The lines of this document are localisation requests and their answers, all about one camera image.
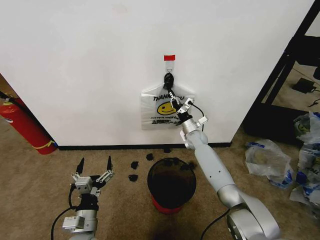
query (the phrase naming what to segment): black baseboard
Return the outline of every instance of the black baseboard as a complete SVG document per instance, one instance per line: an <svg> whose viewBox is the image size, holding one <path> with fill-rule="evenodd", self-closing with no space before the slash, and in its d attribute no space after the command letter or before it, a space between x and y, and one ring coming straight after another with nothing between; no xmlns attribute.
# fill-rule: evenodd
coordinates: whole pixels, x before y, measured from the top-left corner
<svg viewBox="0 0 320 240"><path fill-rule="evenodd" d="M231 142L208 143L212 148L227 148ZM143 145L93 145L93 146L58 146L59 150L121 150L121 149L183 149L184 144L143 144Z"/></svg>

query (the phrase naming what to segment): black cable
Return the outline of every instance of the black cable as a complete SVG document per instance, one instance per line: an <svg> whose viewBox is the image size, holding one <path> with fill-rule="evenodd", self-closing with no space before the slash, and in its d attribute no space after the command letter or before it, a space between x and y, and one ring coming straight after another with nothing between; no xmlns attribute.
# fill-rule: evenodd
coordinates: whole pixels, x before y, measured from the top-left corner
<svg viewBox="0 0 320 240"><path fill-rule="evenodd" d="M196 109L198 109L201 113L202 113L202 117L205 116L204 112L199 108L197 107L196 105L194 105L191 101L189 101L189 104L194 106Z"/></svg>
<svg viewBox="0 0 320 240"><path fill-rule="evenodd" d="M61 213L55 218L55 220L53 221L53 224L52 224L52 227L51 227L51 240L54 240L54 230L55 230L56 222L58 221L58 219L59 219L63 214L65 214L66 212L68 212L68 211L71 210L71 209L72 209L71 207L68 207L66 210L64 210L63 212L61 212Z"/></svg>
<svg viewBox="0 0 320 240"><path fill-rule="evenodd" d="M230 209L228 209L224 214L222 214L220 217L216 218L215 220L213 220L206 228L205 230L202 232L202 235L200 237L200 240L204 239L204 235L206 233L206 231L208 231L208 229L215 224L216 222L218 222L220 219L224 218L224 216L226 216L228 213L230 212Z"/></svg>
<svg viewBox="0 0 320 240"><path fill-rule="evenodd" d="M70 191L69 191L69 196L68 196L68 202L69 202L69 206L71 209L76 209L76 206L72 205L72 201L71 201L71 196L72 196L72 192L76 189L76 185L74 183L71 184L70 187Z"/></svg>
<svg viewBox="0 0 320 240"><path fill-rule="evenodd" d="M54 231L55 231L55 225L56 222L58 221L58 219L66 212L68 212L71 209L76 209L77 206L73 206L72 205L72 201L71 201L71 196L72 196L72 192L76 189L76 185L74 183L71 184L70 187L70 191L69 191L69 196L68 196L68 202L69 202L69 208L67 208L66 210L64 210L63 212L61 212L53 221L52 227L51 227L51 240L54 240Z"/></svg>
<svg viewBox="0 0 320 240"><path fill-rule="evenodd" d="M318 101L320 100L320 98L318 98L317 100L315 100L311 105L308 106L308 108L314 106L314 105L317 105L318 104Z"/></svg>

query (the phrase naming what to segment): black clip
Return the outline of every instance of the black clip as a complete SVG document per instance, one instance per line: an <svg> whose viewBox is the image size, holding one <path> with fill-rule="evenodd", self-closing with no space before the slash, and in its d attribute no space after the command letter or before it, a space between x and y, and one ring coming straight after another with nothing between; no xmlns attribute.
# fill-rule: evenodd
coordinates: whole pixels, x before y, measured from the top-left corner
<svg viewBox="0 0 320 240"><path fill-rule="evenodd" d="M172 89L172 87L174 86L174 76L168 72L165 76L164 76L164 85L163 85L163 88L165 90L170 90Z"/></svg>

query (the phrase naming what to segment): plastic bag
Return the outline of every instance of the plastic bag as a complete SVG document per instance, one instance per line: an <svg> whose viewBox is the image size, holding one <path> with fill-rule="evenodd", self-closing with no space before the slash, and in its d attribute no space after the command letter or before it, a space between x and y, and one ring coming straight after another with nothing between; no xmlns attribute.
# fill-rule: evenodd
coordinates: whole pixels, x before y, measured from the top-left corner
<svg viewBox="0 0 320 240"><path fill-rule="evenodd" d="M284 176L266 176L269 182L279 188L286 189L293 181L292 174L294 170L291 166L288 166L288 170L286 171Z"/></svg>
<svg viewBox="0 0 320 240"><path fill-rule="evenodd" d="M320 220L320 182L294 188L289 199L307 205L310 214Z"/></svg>
<svg viewBox="0 0 320 240"><path fill-rule="evenodd" d="M302 146L295 181L300 185L320 182L320 144Z"/></svg>
<svg viewBox="0 0 320 240"><path fill-rule="evenodd" d="M287 188L293 181L291 158L271 140L248 142L245 164L250 174L267 176L269 182L279 188Z"/></svg>
<svg viewBox="0 0 320 240"><path fill-rule="evenodd" d="M163 84L141 93L141 127L143 130L168 129L175 127L179 122L176 110L172 108L168 91ZM195 95L174 84L172 88L181 102L188 98L195 98Z"/></svg>
<svg viewBox="0 0 320 240"><path fill-rule="evenodd" d="M320 143L320 113L311 112L298 116L294 123L296 138L306 144Z"/></svg>

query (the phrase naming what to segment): red tape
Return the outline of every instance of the red tape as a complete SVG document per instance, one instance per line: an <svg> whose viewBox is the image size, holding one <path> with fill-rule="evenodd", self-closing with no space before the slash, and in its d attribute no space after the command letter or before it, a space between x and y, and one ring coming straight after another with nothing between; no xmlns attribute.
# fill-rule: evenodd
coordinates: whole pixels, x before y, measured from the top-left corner
<svg viewBox="0 0 320 240"><path fill-rule="evenodd" d="M174 61L176 60L176 55L164 55L165 61Z"/></svg>

